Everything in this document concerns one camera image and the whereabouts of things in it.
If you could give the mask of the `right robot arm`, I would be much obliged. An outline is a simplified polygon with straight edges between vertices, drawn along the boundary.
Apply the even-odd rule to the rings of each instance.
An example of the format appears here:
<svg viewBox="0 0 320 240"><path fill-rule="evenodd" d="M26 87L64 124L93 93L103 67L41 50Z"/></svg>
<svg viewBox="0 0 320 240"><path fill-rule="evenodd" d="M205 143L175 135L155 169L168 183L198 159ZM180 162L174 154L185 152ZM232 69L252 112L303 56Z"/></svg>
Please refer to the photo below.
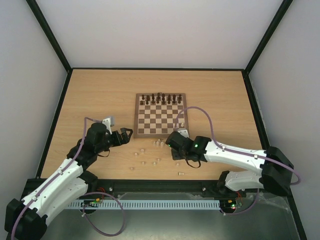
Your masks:
<svg viewBox="0 0 320 240"><path fill-rule="evenodd" d="M204 136L192 140L180 131L172 132L165 143L187 162L224 163L242 168L241 172L221 173L218 191L224 196L246 189L264 189L282 197L290 193L294 166L277 147L245 149Z"/></svg>

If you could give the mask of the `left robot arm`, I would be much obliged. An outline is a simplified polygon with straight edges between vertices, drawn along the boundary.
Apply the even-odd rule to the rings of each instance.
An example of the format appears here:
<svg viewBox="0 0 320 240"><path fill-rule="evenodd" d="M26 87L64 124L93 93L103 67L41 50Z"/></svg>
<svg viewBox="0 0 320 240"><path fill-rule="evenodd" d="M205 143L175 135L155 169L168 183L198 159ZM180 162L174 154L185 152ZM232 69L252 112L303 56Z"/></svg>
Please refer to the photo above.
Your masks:
<svg viewBox="0 0 320 240"><path fill-rule="evenodd" d="M85 127L58 169L21 200L11 200L5 213L4 229L15 240L41 239L52 220L74 200L98 195L98 177L88 171L102 152L130 142L133 130L113 131L110 118L94 120Z"/></svg>

